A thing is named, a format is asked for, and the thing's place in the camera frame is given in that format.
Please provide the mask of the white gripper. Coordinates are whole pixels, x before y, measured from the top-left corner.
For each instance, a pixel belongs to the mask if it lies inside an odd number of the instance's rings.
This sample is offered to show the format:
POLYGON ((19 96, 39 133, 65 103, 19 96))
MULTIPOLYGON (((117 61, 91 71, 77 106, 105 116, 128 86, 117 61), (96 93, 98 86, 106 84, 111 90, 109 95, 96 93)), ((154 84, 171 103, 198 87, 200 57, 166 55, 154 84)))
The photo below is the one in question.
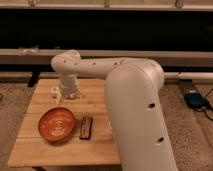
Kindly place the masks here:
POLYGON ((64 98, 75 99, 79 95, 79 82, 76 75, 60 75, 60 91, 64 98))

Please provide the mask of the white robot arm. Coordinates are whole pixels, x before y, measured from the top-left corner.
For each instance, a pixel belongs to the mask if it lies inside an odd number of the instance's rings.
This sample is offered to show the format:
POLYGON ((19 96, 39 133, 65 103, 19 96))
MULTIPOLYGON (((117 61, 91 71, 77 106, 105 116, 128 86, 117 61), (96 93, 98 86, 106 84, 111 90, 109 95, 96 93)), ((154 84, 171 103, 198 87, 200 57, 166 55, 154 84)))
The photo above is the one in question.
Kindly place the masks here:
POLYGON ((146 58, 82 59, 75 50, 54 56, 51 67, 59 74, 64 96, 74 92, 78 75, 105 81, 107 113, 123 171, 178 171, 159 90, 164 71, 146 58))

